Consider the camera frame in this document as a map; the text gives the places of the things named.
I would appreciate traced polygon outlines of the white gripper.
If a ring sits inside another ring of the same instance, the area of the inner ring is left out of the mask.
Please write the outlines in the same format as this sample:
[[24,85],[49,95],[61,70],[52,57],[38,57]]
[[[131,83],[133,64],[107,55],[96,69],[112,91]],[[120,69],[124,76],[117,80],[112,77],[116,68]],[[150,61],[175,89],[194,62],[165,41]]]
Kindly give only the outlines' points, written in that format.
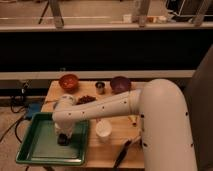
[[59,124],[55,123],[54,127],[55,127],[55,133],[57,135],[64,134],[68,138],[70,138],[72,136],[72,134],[73,134],[73,131],[74,131],[74,128],[75,128],[75,124],[71,123],[70,125],[63,126],[63,125],[59,125]]

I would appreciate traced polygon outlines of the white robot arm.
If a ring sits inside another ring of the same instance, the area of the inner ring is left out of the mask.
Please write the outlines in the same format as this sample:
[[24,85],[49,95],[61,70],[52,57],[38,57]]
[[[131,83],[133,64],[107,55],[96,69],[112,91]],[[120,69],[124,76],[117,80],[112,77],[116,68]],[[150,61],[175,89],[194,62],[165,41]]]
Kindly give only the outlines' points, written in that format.
[[169,80],[82,105],[60,99],[52,119],[70,136],[78,121],[129,114],[141,117],[145,171],[198,171],[186,100]]

